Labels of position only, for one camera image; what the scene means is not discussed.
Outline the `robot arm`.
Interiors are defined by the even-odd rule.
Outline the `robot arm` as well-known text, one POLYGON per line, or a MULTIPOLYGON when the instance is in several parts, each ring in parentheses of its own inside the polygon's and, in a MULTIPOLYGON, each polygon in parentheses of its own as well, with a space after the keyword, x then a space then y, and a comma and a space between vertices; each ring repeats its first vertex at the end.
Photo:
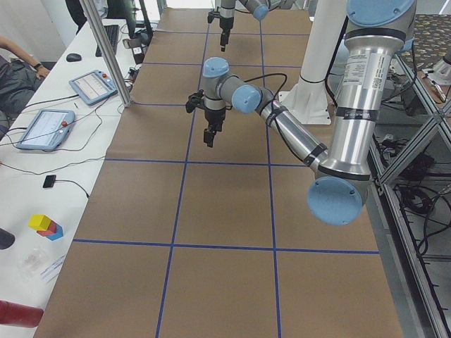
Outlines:
MULTIPOLYGON (((270 11, 287 7, 291 8, 292 4, 286 1, 261 1, 261 0, 246 0, 240 1, 242 6, 251 14, 256 20, 262 21, 270 11)), ((221 29, 220 46, 221 51, 225 52, 229 43, 230 33, 233 29, 235 20, 236 1, 221 1, 216 10, 212 10, 208 14, 207 21, 212 23, 214 18, 219 19, 219 27, 221 29)))
POLYGON ((278 96, 231 73, 227 60, 204 62, 200 93, 190 103, 208 120, 212 145, 227 106, 258 113, 315 174, 309 210, 346 225, 362 211, 367 163, 393 55, 413 37, 415 1, 319 1, 297 84, 278 96))

